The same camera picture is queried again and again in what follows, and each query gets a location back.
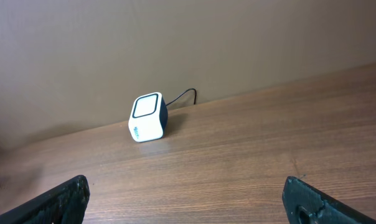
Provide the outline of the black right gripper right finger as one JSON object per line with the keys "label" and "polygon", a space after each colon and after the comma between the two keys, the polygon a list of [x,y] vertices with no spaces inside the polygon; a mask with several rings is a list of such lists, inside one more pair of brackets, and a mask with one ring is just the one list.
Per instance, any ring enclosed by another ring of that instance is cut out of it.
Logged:
{"label": "black right gripper right finger", "polygon": [[376,224],[373,218],[293,176],[286,179],[282,201],[290,224]]}

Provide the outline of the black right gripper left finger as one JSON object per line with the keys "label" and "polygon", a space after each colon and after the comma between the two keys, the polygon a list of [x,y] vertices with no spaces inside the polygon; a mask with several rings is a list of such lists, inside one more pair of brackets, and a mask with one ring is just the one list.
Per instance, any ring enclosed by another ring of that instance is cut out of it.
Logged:
{"label": "black right gripper left finger", "polygon": [[0,215],[0,224],[82,224],[90,199],[87,178],[77,175]]}

